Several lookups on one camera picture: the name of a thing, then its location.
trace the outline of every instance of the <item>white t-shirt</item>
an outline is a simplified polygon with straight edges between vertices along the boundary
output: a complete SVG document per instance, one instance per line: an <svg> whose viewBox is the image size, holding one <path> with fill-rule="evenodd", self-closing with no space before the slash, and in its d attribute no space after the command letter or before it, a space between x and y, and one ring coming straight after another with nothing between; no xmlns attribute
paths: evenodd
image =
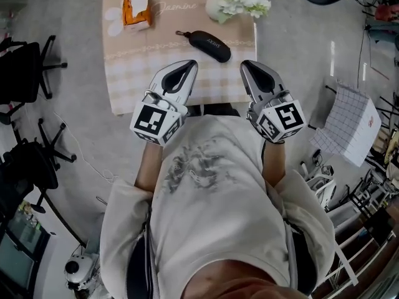
<svg viewBox="0 0 399 299"><path fill-rule="evenodd" d="M180 298L190 278L218 260L239 260L288 287L286 231L266 194L262 139L235 116L189 118L165 149L152 201L151 237L161 298ZM334 258L334 228L301 176L288 172L276 186L287 216L305 231L324 277ZM114 183L102 228L102 279L115 299L126 298L127 265L148 194Z"/></svg>

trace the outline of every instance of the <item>person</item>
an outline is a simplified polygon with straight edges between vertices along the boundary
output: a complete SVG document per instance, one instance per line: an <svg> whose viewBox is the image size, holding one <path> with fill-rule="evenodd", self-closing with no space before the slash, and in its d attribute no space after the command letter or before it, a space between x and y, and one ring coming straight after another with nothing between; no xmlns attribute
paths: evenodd
<svg viewBox="0 0 399 299"><path fill-rule="evenodd" d="M115 299L127 297L127 267L149 201L160 298L306 298L289 288L286 230L272 192L304 232L317 281L329 271L330 219L299 173L286 171L284 144L262 138L228 106L187 118L164 148L147 143L134 184L113 184L100 262Z"/></svg>

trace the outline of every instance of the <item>box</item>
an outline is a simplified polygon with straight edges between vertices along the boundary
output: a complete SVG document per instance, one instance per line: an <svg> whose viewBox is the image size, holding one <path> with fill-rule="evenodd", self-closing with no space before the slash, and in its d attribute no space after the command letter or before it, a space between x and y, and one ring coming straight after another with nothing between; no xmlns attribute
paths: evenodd
<svg viewBox="0 0 399 299"><path fill-rule="evenodd" d="M123 0L123 27L136 32L151 26L150 0Z"/></svg>

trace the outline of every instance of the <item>white cable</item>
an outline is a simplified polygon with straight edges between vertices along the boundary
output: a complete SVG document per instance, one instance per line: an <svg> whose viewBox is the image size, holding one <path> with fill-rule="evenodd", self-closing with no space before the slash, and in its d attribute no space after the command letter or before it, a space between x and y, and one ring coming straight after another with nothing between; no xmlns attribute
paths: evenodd
<svg viewBox="0 0 399 299"><path fill-rule="evenodd" d="M38 96L40 96L43 100L45 100L45 101L47 102L47 100L46 100L41 94L38 93ZM85 163L86 163L87 165L89 165L98 175L100 175L102 178L104 178L108 183L113 184L113 183L119 178L119 176L118 176L118 175L114 175L109 169L104 169L104 170L102 171L102 174L101 174L99 171L97 171L97 170L94 168L94 166L92 166L92 165L85 159L85 157L84 157L84 155L83 155L83 152L82 152L82 149L80 148L80 143L79 143L79 141L77 140L77 138L75 137L75 135L71 132L71 130L70 130L70 128L69 128L67 122L65 122L65 121L62 119L62 117L59 116L55 111L53 111L53 113L54 113L54 115L55 115L57 118L59 118L59 119L66 125L66 127L67 127L67 129L68 129L68 132L70 133L70 135L71 135L71 136L74 138L74 140L76 141L77 146L79 147L80 155L82 156L82 159L85 161ZM33 131L34 131L34 128L33 128L33 126L32 126L32 123L31 123L30 119L29 119L29 115L28 115L27 110L26 110L26 115L27 115L27 119L28 119L28 121L29 121L29 124L31 124L31 128L32 128ZM108 172L111 174L111 177L106 177L105 171L108 171Z"/></svg>
<svg viewBox="0 0 399 299"><path fill-rule="evenodd" d="M29 125L31 126L31 128L33 130L33 134L34 134L34 136L36 136L36 131L35 131L32 123L31 123L31 119L29 118L29 113L27 112L27 103L25 103L25 112L26 112L26 117L27 117L27 120L29 122Z"/></svg>

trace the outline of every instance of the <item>checkered tablecloth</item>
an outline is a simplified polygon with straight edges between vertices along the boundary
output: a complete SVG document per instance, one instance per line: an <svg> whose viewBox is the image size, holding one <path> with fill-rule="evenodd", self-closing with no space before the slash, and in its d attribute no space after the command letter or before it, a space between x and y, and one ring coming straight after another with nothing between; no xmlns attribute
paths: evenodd
<svg viewBox="0 0 399 299"><path fill-rule="evenodd" d="M256 59L252 19L240 16L220 25L206 15L206 0L185 1L152 0L152 5L164 11L153 10L153 27L132 34L123 30L122 0L103 0L105 74L114 114L134 111L157 71L190 59L198 62L199 70L187 105L249 101L239 65ZM167 6L175 10L166 11ZM192 47L186 38L176 36L176 30L214 34L231 48L231 59L225 64L217 62Z"/></svg>
<svg viewBox="0 0 399 299"><path fill-rule="evenodd" d="M361 166L380 127L381 119L366 94L338 86L325 126L316 130L310 142L322 151L340 154Z"/></svg>

